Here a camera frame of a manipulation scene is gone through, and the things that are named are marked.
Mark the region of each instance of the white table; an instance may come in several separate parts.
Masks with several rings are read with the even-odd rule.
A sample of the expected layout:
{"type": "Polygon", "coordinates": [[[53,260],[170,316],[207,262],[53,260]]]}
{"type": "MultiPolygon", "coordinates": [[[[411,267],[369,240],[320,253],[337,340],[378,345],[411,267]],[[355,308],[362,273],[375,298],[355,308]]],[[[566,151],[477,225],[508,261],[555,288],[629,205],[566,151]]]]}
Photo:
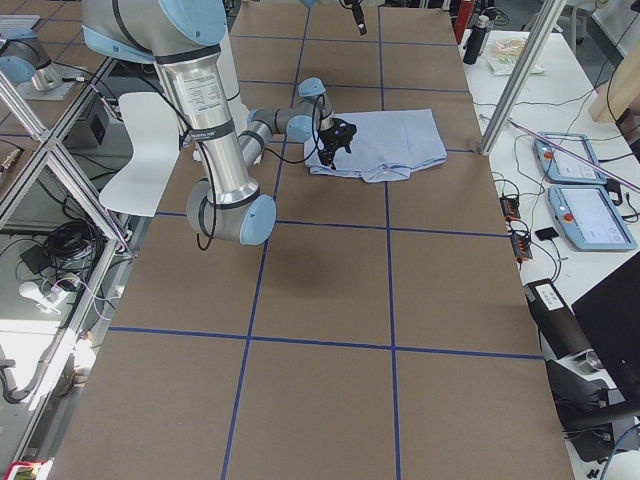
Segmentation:
{"type": "MultiPolygon", "coordinates": [[[[490,51],[492,41],[521,38],[526,35],[526,32],[494,31],[491,33],[485,53],[490,51]]],[[[552,34],[549,37],[547,45],[538,59],[538,64],[545,68],[545,73],[530,76],[518,102],[559,104],[581,97],[592,89],[587,76],[560,34],[552,34]]],[[[480,104],[496,104],[508,77],[493,75],[484,57],[480,57],[474,65],[465,65],[464,67],[476,113],[478,116],[480,114],[491,116],[495,107],[480,104]]],[[[608,139],[618,136],[619,131],[614,125],[592,121],[588,110],[595,98],[596,94],[591,93],[580,100],[558,106],[520,104],[513,109],[511,117],[514,121],[533,131],[570,131],[571,133],[585,134],[590,139],[608,139]]],[[[478,121],[481,130],[484,131],[487,121],[480,118],[478,121]]],[[[514,143],[521,135],[523,132],[514,127],[504,127],[489,156],[491,168],[496,172],[495,178],[501,178],[503,175],[504,178],[518,185],[520,193],[537,193],[538,184],[525,178],[517,169],[514,143]]],[[[619,136],[608,141],[592,141],[592,145],[598,158],[612,158],[630,152],[625,140],[619,136]]],[[[533,179],[541,179],[543,172],[533,154],[533,138],[522,136],[517,140],[516,146],[520,171],[533,179]]],[[[635,184],[640,184],[640,166],[633,156],[605,163],[603,166],[635,184]]],[[[503,191],[503,186],[505,193],[515,192],[512,186],[506,185],[504,182],[497,182],[496,188],[499,193],[503,191]]],[[[622,188],[623,195],[627,191],[624,187],[622,188]]],[[[537,206],[535,206],[536,198],[533,195],[520,198],[521,217],[531,231],[550,226],[560,231],[554,222],[546,192],[537,200],[537,206]]],[[[631,193],[630,199],[632,205],[636,208],[640,207],[640,195],[631,193]]],[[[624,206],[619,207],[619,211],[623,215],[633,213],[626,205],[626,201],[624,206]]],[[[636,240],[640,240],[640,224],[630,225],[629,229],[636,240]]],[[[539,242],[535,237],[534,241],[542,244],[551,255],[556,256],[556,252],[549,242],[539,242]]],[[[637,250],[621,253],[579,252],[563,238],[562,234],[560,238],[555,240],[555,243],[561,257],[566,258],[562,262],[562,271],[555,285],[569,305],[637,252],[637,250]]],[[[550,278],[554,271],[552,260],[544,252],[533,246],[532,253],[534,259],[522,264],[520,276],[523,285],[534,280],[550,278]]],[[[569,442],[567,442],[567,447],[576,478],[584,478],[584,475],[592,468],[602,470],[602,465],[597,465],[595,462],[587,464],[580,461],[569,442]]],[[[607,473],[607,480],[637,479],[638,471],[640,471],[640,452],[618,454],[607,473]]]]}

